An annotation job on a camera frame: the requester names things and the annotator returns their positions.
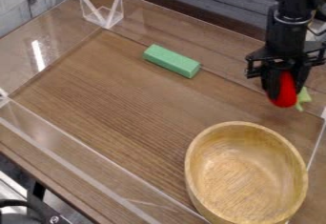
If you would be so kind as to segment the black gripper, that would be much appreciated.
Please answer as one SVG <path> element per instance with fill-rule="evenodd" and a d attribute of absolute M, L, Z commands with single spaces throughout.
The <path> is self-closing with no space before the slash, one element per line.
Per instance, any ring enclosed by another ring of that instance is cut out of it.
<path fill-rule="evenodd" d="M 299 92 L 310 75 L 311 67 L 324 64 L 326 45 L 319 41 L 307 41 L 306 34 L 312 20 L 310 11 L 288 13 L 290 22 L 276 24 L 267 31 L 264 46 L 246 56 L 246 77 L 260 77 L 260 85 L 270 100 L 280 94 L 282 71 L 295 74 L 295 90 Z"/>

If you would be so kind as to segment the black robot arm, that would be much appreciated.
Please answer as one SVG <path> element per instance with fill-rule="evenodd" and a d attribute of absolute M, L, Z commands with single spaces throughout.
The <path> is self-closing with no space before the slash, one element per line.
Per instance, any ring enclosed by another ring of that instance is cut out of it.
<path fill-rule="evenodd" d="M 307 32 L 323 0 L 275 0 L 268 8 L 264 45 L 246 56 L 246 77 L 259 78 L 271 103 L 282 108 L 298 101 L 311 68 L 326 63 L 326 42 L 308 41 Z"/>

